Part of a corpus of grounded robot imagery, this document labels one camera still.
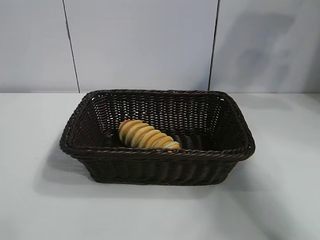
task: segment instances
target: white surface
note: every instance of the white surface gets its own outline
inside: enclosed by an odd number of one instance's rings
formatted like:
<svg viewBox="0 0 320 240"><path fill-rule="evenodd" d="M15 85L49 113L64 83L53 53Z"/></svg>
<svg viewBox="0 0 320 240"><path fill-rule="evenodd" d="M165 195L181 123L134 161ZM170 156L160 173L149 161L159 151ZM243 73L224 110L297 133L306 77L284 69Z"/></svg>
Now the white surface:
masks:
<svg viewBox="0 0 320 240"><path fill-rule="evenodd" d="M80 90L208 87L216 0L68 0Z"/></svg>
<svg viewBox="0 0 320 240"><path fill-rule="evenodd" d="M62 1L0 1L0 93L77 92Z"/></svg>
<svg viewBox="0 0 320 240"><path fill-rule="evenodd" d="M232 94L256 153L201 187L89 179L58 148L82 96L0 94L0 239L320 239L320 94Z"/></svg>
<svg viewBox="0 0 320 240"><path fill-rule="evenodd" d="M319 0L222 0L211 89L320 92Z"/></svg>

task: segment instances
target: white wall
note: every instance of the white wall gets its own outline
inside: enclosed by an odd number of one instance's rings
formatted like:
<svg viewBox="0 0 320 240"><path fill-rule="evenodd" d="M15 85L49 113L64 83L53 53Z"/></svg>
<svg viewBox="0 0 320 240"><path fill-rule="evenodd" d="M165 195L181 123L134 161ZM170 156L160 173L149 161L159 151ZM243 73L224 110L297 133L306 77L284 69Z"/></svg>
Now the white wall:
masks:
<svg viewBox="0 0 320 240"><path fill-rule="evenodd" d="M222 0L211 89L320 92L320 1Z"/></svg>
<svg viewBox="0 0 320 240"><path fill-rule="evenodd" d="M206 90L216 0L66 0L81 91Z"/></svg>
<svg viewBox="0 0 320 240"><path fill-rule="evenodd" d="M61 0L0 1L0 93L77 92Z"/></svg>

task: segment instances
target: rectangular basket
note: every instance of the rectangular basket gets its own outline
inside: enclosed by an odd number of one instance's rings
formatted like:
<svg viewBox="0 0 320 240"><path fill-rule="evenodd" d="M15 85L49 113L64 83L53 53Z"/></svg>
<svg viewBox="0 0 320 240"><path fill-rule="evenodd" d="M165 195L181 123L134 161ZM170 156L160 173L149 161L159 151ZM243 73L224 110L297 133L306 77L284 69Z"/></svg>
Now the rectangular basket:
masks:
<svg viewBox="0 0 320 240"><path fill-rule="evenodd" d="M181 149L129 148L119 124L139 119L173 137ZM235 101L224 92L99 90L80 102L60 148L100 183L213 185L249 158L255 142Z"/></svg>

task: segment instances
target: basket weave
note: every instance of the basket weave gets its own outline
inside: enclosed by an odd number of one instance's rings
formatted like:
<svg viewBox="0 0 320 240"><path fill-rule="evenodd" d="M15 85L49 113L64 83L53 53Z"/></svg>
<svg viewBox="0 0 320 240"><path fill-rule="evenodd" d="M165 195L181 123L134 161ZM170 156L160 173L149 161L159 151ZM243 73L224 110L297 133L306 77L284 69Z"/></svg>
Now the basket weave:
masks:
<svg viewBox="0 0 320 240"><path fill-rule="evenodd" d="M173 137L181 149L128 148L119 124L139 119ZM213 185L255 151L234 100L218 91L99 90L80 102L60 148L100 183Z"/></svg>

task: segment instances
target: bread roll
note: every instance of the bread roll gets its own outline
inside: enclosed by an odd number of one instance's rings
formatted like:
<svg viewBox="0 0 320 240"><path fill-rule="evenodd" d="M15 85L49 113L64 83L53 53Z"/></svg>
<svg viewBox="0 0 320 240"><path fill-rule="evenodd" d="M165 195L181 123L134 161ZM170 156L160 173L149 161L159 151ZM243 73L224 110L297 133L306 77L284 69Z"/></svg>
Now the bread roll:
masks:
<svg viewBox="0 0 320 240"><path fill-rule="evenodd" d="M178 142L141 120L125 120L119 125L119 138L130 148L179 149Z"/></svg>

